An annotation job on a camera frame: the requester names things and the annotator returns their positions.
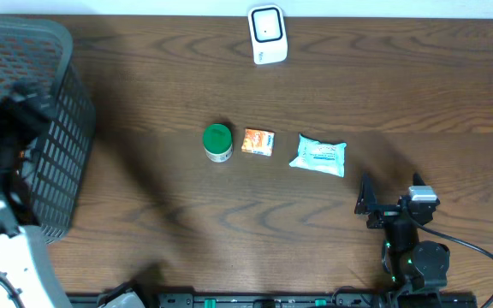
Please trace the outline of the teal wet wipes pack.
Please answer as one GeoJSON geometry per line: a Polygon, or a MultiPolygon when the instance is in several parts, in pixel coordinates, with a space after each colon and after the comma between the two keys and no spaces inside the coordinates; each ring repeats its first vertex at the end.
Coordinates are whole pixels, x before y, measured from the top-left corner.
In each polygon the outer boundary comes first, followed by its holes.
{"type": "Polygon", "coordinates": [[[345,142],[328,144],[300,134],[297,157],[289,166],[344,177],[346,147],[345,142]]]}

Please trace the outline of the orange Kleenex tissue pack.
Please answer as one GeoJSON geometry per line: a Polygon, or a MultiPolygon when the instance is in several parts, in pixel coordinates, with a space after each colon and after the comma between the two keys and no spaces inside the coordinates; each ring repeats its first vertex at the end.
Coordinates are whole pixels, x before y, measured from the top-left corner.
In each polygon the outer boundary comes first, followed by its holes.
{"type": "Polygon", "coordinates": [[[273,153],[274,139],[273,132],[246,128],[241,150],[270,157],[273,153]]]}

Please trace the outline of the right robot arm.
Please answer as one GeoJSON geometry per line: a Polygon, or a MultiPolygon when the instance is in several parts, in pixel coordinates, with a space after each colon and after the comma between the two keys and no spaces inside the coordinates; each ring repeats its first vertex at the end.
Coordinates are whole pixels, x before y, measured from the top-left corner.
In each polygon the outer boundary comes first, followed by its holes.
{"type": "Polygon", "coordinates": [[[394,286],[375,295],[371,307],[440,307],[439,291],[448,283],[447,246],[419,239],[419,230],[433,219],[440,200],[419,174],[413,175],[408,194],[395,204],[380,204],[368,175],[361,177],[354,213],[367,217],[369,229],[382,229],[382,264],[394,286]]]}

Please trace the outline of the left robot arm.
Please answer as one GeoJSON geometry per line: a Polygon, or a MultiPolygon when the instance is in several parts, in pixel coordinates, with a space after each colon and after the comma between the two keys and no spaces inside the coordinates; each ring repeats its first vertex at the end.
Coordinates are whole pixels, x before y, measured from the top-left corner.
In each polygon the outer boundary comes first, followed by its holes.
{"type": "Polygon", "coordinates": [[[56,278],[21,167],[53,120],[52,100],[19,80],[0,99],[0,307],[69,307],[56,278]]]}

